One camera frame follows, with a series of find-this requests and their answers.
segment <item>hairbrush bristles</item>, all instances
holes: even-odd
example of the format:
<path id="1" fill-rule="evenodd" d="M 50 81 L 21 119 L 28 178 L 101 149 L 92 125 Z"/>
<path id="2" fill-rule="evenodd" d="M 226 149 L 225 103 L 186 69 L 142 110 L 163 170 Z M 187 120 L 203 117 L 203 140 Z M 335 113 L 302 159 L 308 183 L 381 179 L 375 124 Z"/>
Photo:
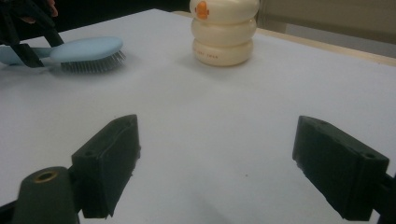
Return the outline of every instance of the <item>hairbrush bristles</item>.
<path id="1" fill-rule="evenodd" d="M 117 53 L 99 60 L 61 63 L 62 71 L 70 73 L 104 73 L 122 65 L 125 55 Z"/>

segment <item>table surface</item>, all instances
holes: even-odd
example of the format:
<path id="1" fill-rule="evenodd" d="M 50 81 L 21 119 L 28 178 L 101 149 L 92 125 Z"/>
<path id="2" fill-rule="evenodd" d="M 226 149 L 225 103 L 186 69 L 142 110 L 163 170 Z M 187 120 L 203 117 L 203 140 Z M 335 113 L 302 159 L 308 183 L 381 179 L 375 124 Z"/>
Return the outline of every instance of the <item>table surface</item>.
<path id="1" fill-rule="evenodd" d="M 190 25 L 153 9 L 61 33 L 122 38 L 127 60 L 107 74 L 0 65 L 0 204 L 128 114 L 142 158 L 115 216 L 82 223 L 348 223 L 291 158 L 300 115 L 386 155 L 396 173 L 395 66 L 256 34 L 250 60 L 213 67 L 194 59 Z"/>

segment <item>cream bottle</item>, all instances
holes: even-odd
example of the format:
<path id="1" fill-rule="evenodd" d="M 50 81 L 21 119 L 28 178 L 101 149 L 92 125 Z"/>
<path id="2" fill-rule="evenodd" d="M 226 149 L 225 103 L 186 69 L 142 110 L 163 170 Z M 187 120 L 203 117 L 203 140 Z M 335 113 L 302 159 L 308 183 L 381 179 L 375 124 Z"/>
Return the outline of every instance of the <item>cream bottle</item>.
<path id="1" fill-rule="evenodd" d="M 229 66 L 250 58 L 259 0 L 191 0 L 195 57 L 203 63 Z"/>

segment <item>hairbrush handle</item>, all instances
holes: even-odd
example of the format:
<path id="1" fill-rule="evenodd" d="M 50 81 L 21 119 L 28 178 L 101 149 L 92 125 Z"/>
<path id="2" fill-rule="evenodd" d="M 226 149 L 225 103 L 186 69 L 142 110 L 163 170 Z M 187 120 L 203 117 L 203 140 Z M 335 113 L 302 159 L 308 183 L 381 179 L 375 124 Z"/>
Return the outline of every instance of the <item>hairbrush handle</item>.
<path id="1" fill-rule="evenodd" d="M 54 48 L 32 48 L 39 59 L 48 58 Z M 23 64 L 22 60 L 11 47 L 0 47 L 0 63 Z"/>

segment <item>orange logo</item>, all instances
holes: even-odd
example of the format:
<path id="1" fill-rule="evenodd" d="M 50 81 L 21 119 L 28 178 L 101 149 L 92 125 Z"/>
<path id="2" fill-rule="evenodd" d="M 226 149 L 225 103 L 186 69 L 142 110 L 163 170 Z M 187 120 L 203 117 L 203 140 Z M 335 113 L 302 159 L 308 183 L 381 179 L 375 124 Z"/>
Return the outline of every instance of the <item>orange logo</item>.
<path id="1" fill-rule="evenodd" d="M 206 20 L 209 15 L 209 9 L 207 9 L 206 1 L 201 1 L 195 8 L 195 13 L 197 17 L 201 20 Z"/>

